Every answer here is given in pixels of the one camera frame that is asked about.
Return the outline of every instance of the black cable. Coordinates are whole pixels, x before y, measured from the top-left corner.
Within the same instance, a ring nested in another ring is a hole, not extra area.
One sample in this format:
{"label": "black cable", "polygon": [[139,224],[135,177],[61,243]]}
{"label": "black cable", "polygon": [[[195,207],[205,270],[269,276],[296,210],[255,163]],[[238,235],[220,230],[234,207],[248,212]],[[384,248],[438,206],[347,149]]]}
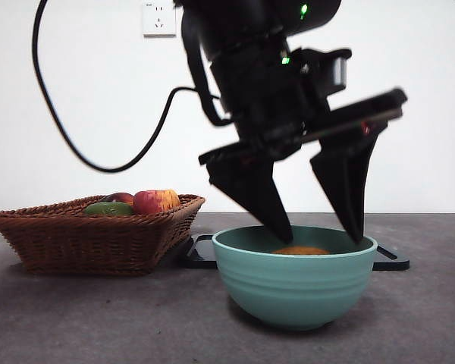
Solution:
{"label": "black cable", "polygon": [[182,40],[187,54],[187,63],[194,84],[196,85],[197,93],[199,94],[202,110],[207,118],[216,127],[229,125],[233,121],[228,118],[220,118],[214,104],[212,103],[211,92],[207,82],[206,72],[200,53],[199,30],[196,21],[196,12],[190,8],[184,7],[184,15],[182,16]]}
{"label": "black cable", "polygon": [[59,117],[54,109],[54,105],[52,104],[51,99],[49,98],[49,94],[46,89],[46,85],[44,84],[44,80],[42,78],[42,73],[40,71],[40,66],[39,66],[39,56],[38,56],[38,41],[39,41],[39,29],[40,29],[40,22],[42,20],[42,14],[44,13],[44,8],[46,7],[48,0],[41,0],[39,3],[39,7],[37,8],[36,12],[36,18],[34,20],[34,25],[33,25],[33,35],[32,35],[32,59],[33,59],[33,66],[36,71],[36,77],[37,81],[39,82],[40,89],[42,90],[42,94],[44,95],[45,102],[47,103],[47,106],[49,107],[49,111],[52,114],[52,117],[54,118],[54,122],[56,126],[58,127],[59,131],[61,132],[62,137],[64,138],[65,142],[69,145],[69,148],[73,151],[73,153],[78,157],[83,163],[86,165],[90,166],[93,169],[96,169],[97,171],[101,172],[106,172],[106,173],[118,173],[121,171],[125,171],[128,168],[134,166],[150,149],[152,144],[155,142],[157,139],[158,135],[160,134],[160,130],[162,129],[165,119],[167,117],[168,110],[171,106],[172,100],[174,99],[175,94],[178,91],[194,91],[197,92],[196,89],[192,87],[175,87],[170,94],[168,95],[167,102],[165,103],[164,111],[162,112],[162,116],[160,117],[160,120],[158,121],[157,128],[154,130],[152,136],[150,137],[149,141],[146,143],[146,145],[143,147],[143,149],[136,155],[135,158],[133,158],[131,161],[129,161],[127,164],[122,165],[120,167],[116,168],[104,168],[101,166],[98,166],[88,160],[86,157],[84,157],[81,152],[76,148],[76,146],[72,143],[71,139],[66,133],[66,130],[62,126],[61,121],[59,120]]}

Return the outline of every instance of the wicker basket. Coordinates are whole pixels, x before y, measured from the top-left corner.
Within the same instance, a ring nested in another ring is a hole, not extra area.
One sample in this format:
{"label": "wicker basket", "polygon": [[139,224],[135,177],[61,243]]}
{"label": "wicker basket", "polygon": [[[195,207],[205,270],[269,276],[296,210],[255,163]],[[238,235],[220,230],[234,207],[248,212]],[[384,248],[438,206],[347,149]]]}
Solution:
{"label": "wicker basket", "polygon": [[190,235],[202,197],[179,195],[180,206],[158,214],[89,216],[103,196],[0,212],[0,233],[31,273],[146,275]]}

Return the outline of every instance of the red apple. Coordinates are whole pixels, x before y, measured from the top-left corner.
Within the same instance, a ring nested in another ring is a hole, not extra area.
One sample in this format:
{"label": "red apple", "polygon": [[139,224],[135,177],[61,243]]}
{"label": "red apple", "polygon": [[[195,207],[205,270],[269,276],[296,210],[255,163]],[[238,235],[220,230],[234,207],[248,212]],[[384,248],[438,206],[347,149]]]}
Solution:
{"label": "red apple", "polygon": [[133,211],[138,215],[155,214],[176,206],[180,206],[180,200],[173,190],[140,191],[133,197]]}
{"label": "red apple", "polygon": [[126,192],[116,192],[107,195],[99,200],[100,202],[124,202],[128,205],[133,205],[133,195]]}

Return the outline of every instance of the bowl rim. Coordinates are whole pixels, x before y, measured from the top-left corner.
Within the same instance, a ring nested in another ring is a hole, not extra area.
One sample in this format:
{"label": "bowl rim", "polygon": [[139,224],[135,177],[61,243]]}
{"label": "bowl rim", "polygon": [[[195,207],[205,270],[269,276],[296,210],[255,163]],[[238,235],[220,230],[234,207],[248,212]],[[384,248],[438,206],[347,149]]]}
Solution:
{"label": "bowl rim", "polygon": [[[372,245],[364,250],[360,250],[357,252],[351,252],[351,253],[341,253],[341,254],[323,254],[323,255],[299,255],[299,254],[274,254],[274,253],[261,253],[261,252],[253,252],[252,250],[244,250],[244,249],[239,249],[239,248],[233,248],[232,246],[225,245],[223,243],[220,243],[218,241],[218,236],[227,233],[230,231],[234,230],[239,230],[239,229],[246,229],[246,228],[257,228],[257,227],[262,227],[263,225],[249,225],[249,226],[241,226],[241,227],[233,227],[231,229],[224,229],[221,231],[218,231],[214,235],[212,235],[212,242],[214,245],[217,245],[219,247],[222,247],[223,249],[231,250],[234,252],[239,252],[239,253],[248,253],[248,254],[253,254],[254,256],[267,256],[267,257],[276,257],[277,259],[286,259],[286,258],[291,258],[291,259],[334,259],[334,258],[344,258],[344,257],[349,257],[349,256],[361,256],[362,254],[367,254],[372,251],[375,251],[378,248],[378,242],[376,239],[372,237],[367,237],[364,235],[364,238],[369,240]],[[320,229],[320,230],[330,230],[330,231],[342,231],[345,232],[345,230],[342,229],[336,229],[332,227],[321,227],[321,226],[313,226],[313,225],[298,225],[298,224],[293,224],[291,225],[292,227],[297,227],[297,228],[315,228],[315,229]]]}

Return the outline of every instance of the orange food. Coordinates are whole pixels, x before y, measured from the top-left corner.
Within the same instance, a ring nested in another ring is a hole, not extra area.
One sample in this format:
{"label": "orange food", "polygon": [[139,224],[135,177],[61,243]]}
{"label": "orange food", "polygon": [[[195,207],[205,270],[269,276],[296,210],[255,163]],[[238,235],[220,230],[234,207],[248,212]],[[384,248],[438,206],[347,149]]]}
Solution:
{"label": "orange food", "polygon": [[295,256],[323,256],[330,254],[325,249],[315,248],[314,246],[288,246],[283,249],[275,250],[273,254],[288,254]]}

